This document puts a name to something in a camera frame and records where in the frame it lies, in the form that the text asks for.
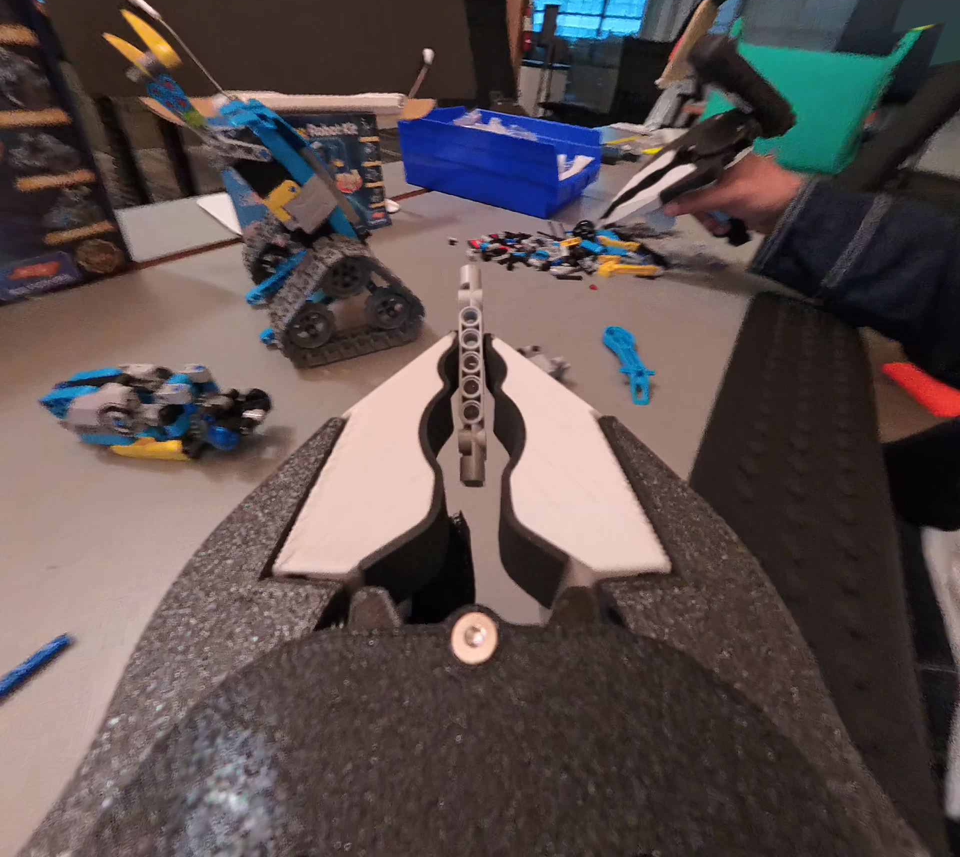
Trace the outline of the white paper sheet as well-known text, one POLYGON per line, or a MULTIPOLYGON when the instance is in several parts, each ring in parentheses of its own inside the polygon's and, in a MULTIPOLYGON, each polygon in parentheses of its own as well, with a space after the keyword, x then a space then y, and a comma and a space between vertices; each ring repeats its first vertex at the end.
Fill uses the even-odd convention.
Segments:
POLYGON ((234 202, 225 191, 202 194, 194 198, 198 207, 218 222, 234 237, 243 236, 243 227, 234 207, 234 202))

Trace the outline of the large robot kit box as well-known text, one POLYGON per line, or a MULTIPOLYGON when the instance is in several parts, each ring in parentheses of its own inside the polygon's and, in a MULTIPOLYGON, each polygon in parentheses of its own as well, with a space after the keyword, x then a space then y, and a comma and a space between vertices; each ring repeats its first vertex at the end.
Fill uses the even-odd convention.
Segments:
POLYGON ((1 302, 128 269, 130 254, 36 0, 1 0, 1 302))

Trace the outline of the small robot kit box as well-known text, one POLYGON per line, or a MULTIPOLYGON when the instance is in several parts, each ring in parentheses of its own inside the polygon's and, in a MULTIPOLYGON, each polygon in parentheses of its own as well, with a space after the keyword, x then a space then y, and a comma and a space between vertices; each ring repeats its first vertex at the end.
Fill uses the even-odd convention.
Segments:
POLYGON ((353 208, 357 223, 369 231, 390 227, 376 115, 288 111, 280 116, 321 157, 353 208))

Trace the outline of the blue thin beam piece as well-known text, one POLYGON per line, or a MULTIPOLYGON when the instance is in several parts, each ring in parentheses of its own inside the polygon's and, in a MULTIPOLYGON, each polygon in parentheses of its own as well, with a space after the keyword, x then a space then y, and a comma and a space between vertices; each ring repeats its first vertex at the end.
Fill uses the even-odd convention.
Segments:
POLYGON ((6 701, 48 664, 75 643, 70 634, 56 636, 1 676, 1 701, 6 701))

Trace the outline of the person's right hand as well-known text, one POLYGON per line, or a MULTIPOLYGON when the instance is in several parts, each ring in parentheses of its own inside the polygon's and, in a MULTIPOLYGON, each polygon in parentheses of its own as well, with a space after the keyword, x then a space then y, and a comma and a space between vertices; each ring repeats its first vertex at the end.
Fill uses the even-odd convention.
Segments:
POLYGON ((663 213, 692 216, 714 237, 726 233, 726 223, 714 216, 717 213, 743 222, 749 232, 766 235, 806 182, 773 158, 749 153, 712 184, 665 203, 663 213))

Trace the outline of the blue tracked toy robot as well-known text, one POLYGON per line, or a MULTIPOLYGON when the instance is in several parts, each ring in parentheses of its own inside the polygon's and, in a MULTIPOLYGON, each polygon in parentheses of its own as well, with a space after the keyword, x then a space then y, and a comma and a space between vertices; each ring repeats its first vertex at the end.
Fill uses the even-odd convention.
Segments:
POLYGON ((270 103, 221 87, 147 0, 126 3, 122 16, 142 45, 103 38, 126 59, 127 76, 266 210, 242 232, 246 301, 270 317, 261 341, 300 369, 413 343, 426 309, 371 250, 318 151, 270 103))

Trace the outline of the black blue motor assembly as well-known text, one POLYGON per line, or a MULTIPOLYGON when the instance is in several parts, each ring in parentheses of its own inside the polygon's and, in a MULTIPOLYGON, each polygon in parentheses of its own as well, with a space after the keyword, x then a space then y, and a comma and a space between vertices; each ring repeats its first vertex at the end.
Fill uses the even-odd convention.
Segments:
POLYGON ((222 387, 208 367, 149 364, 79 371, 39 405, 86 445, 133 459, 186 462, 232 453, 273 408, 257 387, 222 387))

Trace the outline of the blue racket-shaped piece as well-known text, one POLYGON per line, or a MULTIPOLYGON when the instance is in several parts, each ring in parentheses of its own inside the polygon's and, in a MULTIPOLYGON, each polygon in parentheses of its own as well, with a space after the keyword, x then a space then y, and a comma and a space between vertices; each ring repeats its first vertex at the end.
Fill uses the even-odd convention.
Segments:
POLYGON ((621 326, 607 326, 602 341, 618 361, 618 372, 629 384, 632 403, 636 406, 648 405, 656 371, 641 359, 634 334, 621 326))

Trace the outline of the pile of small building pieces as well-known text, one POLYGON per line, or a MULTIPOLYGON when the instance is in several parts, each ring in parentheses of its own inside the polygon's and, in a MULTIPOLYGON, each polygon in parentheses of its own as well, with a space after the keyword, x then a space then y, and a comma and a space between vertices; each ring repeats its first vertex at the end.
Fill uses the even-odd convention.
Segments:
POLYGON ((631 231, 597 228, 583 219, 571 230, 549 221, 544 231, 502 230, 468 239, 470 262, 495 263, 508 271, 526 267, 557 280, 597 275, 657 278, 677 263, 631 231))

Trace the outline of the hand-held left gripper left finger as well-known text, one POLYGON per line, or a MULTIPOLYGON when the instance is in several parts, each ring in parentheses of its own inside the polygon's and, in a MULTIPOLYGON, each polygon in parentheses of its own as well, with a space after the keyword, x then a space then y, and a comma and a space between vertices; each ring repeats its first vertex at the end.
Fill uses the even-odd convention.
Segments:
POLYGON ((357 581, 425 537, 445 497, 438 454, 450 438, 443 336, 343 416, 328 458, 274 562, 277 577, 357 581))

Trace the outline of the person's right forearm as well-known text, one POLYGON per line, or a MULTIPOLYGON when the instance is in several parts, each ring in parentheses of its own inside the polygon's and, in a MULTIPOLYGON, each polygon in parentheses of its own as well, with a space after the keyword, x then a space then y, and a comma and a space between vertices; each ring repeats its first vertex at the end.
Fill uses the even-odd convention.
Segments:
POLYGON ((804 179, 750 272, 899 344, 909 362, 958 388, 958 215, 804 179))

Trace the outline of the small grey block piece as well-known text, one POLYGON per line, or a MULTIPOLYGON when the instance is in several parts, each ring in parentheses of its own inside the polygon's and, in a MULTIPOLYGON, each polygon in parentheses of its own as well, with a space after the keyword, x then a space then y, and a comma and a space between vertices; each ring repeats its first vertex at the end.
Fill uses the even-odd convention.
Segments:
POLYGON ((566 380, 570 364, 565 358, 550 356, 546 353, 545 348, 540 345, 526 345, 517 348, 517 351, 554 380, 558 382, 566 380))

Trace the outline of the grey desk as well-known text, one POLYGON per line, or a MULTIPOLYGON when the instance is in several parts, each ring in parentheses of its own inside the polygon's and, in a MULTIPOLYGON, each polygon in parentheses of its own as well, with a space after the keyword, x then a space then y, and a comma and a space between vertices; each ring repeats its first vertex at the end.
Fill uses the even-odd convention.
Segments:
MULTIPOLYGON (((525 215, 437 192, 413 193, 385 167, 399 201, 372 249, 420 298, 415 344, 316 370, 295 369, 258 340, 266 313, 237 242, 2 307, 2 672, 58 635, 75 643, 2 702, 1 846, 15 855, 82 761, 125 664, 167 588, 208 534, 288 454, 453 328, 466 240, 525 215), (88 450, 38 399, 72 373, 147 363, 210 367, 227 387, 272 398, 265 428, 242 453, 176 463, 88 450)), ((726 264, 557 282, 527 267, 482 269, 488 330, 512 347, 539 345, 569 363, 568 381, 687 478, 743 313, 763 287, 745 269, 760 238, 733 248, 678 219, 671 251, 711 251, 726 264), (602 340, 628 329, 655 377, 633 403, 602 340)))

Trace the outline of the orange traffic cone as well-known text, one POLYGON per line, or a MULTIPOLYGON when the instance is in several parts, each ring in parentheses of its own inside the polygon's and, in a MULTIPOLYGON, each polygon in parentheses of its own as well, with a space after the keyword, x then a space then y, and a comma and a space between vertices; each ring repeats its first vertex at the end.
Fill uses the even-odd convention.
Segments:
POLYGON ((958 388, 932 377, 911 362, 886 362, 880 370, 930 415, 940 419, 959 417, 958 388))

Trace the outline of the clear plastic bags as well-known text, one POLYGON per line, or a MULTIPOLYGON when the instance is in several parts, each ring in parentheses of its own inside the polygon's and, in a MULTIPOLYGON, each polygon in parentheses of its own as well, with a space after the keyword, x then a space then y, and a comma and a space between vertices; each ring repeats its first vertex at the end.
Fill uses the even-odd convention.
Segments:
POLYGON ((509 115, 504 112, 462 110, 449 126, 472 134, 478 151, 505 157, 528 179, 565 184, 599 165, 597 132, 582 126, 509 115))

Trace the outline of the teal plastic tub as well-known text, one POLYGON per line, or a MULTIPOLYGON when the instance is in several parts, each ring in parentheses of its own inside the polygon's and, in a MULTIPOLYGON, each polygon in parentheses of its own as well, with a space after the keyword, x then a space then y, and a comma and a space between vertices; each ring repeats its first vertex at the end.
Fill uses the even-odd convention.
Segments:
POLYGON ((752 150, 787 170, 835 177, 855 158, 868 117, 877 110, 895 71, 916 43, 938 24, 909 29, 887 55, 806 50, 743 43, 742 22, 726 40, 790 103, 794 126, 752 150))

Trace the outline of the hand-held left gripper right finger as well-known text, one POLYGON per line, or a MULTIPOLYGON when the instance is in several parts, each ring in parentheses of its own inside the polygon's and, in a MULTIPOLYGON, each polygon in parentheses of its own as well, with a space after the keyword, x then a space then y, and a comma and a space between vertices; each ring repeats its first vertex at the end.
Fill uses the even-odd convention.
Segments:
POLYGON ((558 556, 563 576, 670 573, 601 414, 501 339, 487 343, 487 380, 509 456, 501 521, 558 556))

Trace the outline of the black perforated mat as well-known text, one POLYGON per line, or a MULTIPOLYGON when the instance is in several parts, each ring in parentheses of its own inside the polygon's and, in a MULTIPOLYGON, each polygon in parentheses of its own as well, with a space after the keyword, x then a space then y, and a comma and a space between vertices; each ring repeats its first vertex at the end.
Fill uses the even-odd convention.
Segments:
POLYGON ((949 855, 858 332, 796 299, 752 299, 690 484, 783 599, 896 814, 949 855))

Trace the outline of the grey holed beam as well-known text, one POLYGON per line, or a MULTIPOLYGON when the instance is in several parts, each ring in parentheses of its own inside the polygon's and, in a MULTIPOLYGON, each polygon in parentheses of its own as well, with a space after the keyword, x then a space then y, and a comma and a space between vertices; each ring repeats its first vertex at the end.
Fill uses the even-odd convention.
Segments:
POLYGON ((482 488, 486 483, 485 329, 481 271, 476 263, 461 267, 458 287, 457 450, 461 483, 482 488))

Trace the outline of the blue plastic bin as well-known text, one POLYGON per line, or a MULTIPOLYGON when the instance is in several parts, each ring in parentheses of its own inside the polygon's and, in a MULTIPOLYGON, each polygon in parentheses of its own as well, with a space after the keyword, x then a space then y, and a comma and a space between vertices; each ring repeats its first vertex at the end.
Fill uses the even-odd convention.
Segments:
POLYGON ((485 203, 538 219, 549 219, 598 179, 602 164, 568 183, 532 180, 505 157, 477 149, 470 132, 457 133, 450 122, 462 106, 438 108, 420 119, 401 120, 398 136, 407 183, 474 203, 485 203))

